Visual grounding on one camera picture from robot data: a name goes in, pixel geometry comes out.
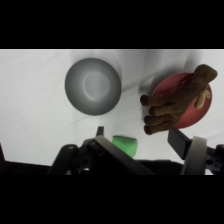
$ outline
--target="gray bowl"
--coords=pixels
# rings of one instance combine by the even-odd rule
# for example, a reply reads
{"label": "gray bowl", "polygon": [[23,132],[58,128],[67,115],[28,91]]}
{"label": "gray bowl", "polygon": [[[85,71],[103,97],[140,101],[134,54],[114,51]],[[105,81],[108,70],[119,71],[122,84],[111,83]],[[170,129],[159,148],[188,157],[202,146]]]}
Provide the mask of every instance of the gray bowl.
{"label": "gray bowl", "polygon": [[65,79],[70,103],[88,115],[102,115],[112,110],[121,96],[121,80],[107,62],[87,58],[74,64]]}

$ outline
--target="green object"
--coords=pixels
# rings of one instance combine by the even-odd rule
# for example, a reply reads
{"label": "green object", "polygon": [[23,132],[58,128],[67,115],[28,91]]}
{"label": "green object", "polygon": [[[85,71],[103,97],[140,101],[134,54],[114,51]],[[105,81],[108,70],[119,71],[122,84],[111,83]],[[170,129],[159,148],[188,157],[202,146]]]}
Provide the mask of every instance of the green object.
{"label": "green object", "polygon": [[130,157],[135,157],[138,147],[138,141],[136,139],[113,136],[112,143]]}

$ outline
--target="white backdrop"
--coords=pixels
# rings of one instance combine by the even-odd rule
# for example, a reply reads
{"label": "white backdrop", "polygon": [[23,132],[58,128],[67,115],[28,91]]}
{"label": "white backdrop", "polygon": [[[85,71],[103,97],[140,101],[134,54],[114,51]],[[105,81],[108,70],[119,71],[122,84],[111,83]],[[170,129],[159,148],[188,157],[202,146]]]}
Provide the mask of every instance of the white backdrop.
{"label": "white backdrop", "polygon": [[[109,62],[121,75],[122,96],[103,116],[84,115],[72,107],[64,91],[68,69],[86,57]],[[147,136],[140,95],[151,93],[165,77],[193,72],[205,63],[218,71],[211,83],[212,106],[192,127],[182,129],[189,138],[207,138],[208,146],[224,143],[224,50],[147,49],[0,49],[0,142],[8,161],[51,165],[65,144],[81,146],[95,136],[138,140],[136,159],[182,162],[167,143],[168,132]]]}

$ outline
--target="white table surface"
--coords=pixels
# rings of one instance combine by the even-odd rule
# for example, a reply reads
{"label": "white table surface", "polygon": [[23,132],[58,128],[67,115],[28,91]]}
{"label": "white table surface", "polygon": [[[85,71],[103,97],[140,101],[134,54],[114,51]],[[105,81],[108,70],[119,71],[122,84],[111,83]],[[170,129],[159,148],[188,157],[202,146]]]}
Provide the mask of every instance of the white table surface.
{"label": "white table surface", "polygon": [[[67,100],[64,80],[68,69],[86,57],[101,58],[121,74],[122,96],[103,116],[88,116]],[[207,138],[208,146],[224,143],[224,50],[147,49],[0,49],[0,142],[7,161],[52,165],[66,144],[81,146],[98,126],[105,137],[138,140],[136,159],[182,162],[167,143],[168,132],[147,136],[143,131],[140,95],[152,92],[160,80],[179,72],[193,72],[201,63],[219,75],[211,83],[212,106],[192,127],[189,138]]]}

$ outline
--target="bowl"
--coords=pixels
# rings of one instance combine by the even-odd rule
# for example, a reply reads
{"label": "bowl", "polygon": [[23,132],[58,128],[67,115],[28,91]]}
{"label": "bowl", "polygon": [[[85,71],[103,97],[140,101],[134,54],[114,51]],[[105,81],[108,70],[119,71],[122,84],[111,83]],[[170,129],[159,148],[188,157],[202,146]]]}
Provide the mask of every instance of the bowl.
{"label": "bowl", "polygon": [[[192,73],[180,73],[166,78],[156,87],[153,96],[164,97],[175,93],[178,90],[180,84],[184,81],[190,81],[192,76]],[[207,90],[211,93],[212,96],[212,90],[209,85]],[[187,109],[186,113],[182,116],[181,120],[175,125],[176,128],[183,129],[190,127],[199,122],[206,115],[211,106],[212,97],[211,99],[205,100],[205,103],[200,110],[194,108],[196,100],[197,99],[193,101],[193,103]]]}
{"label": "bowl", "polygon": [[97,58],[75,63],[65,79],[70,103],[87,115],[102,115],[112,110],[121,96],[121,80],[116,70]]}

